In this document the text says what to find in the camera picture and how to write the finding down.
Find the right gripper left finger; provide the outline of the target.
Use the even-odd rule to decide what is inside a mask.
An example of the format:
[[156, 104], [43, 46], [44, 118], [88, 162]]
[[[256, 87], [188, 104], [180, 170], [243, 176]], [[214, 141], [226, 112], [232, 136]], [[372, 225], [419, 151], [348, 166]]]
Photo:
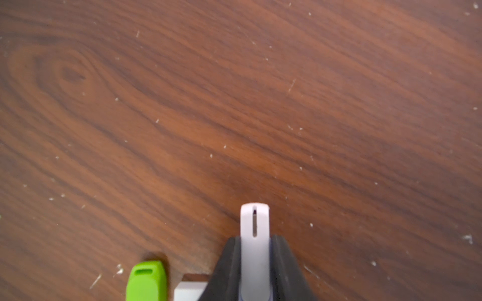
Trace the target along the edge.
[[241, 278], [241, 239], [229, 238], [200, 301], [238, 301]]

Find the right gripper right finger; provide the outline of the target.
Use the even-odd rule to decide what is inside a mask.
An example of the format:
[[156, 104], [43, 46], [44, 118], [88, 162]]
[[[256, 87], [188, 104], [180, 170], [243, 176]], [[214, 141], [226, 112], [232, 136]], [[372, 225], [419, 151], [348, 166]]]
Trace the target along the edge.
[[273, 300], [317, 300], [285, 237], [271, 237]]

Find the white lilac usb drive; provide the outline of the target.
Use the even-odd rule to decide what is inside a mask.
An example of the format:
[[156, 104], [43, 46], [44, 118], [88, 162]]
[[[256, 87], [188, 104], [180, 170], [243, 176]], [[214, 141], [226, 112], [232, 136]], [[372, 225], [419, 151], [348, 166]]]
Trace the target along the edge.
[[270, 300], [271, 236], [269, 206], [247, 203], [240, 209], [242, 300]]

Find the green usb flash drive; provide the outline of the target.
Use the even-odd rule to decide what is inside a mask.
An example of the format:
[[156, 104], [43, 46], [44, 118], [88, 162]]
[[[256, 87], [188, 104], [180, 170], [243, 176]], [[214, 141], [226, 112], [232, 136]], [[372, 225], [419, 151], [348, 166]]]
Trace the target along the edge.
[[147, 300], [168, 300], [168, 277], [160, 261], [138, 263], [129, 275], [126, 301]]

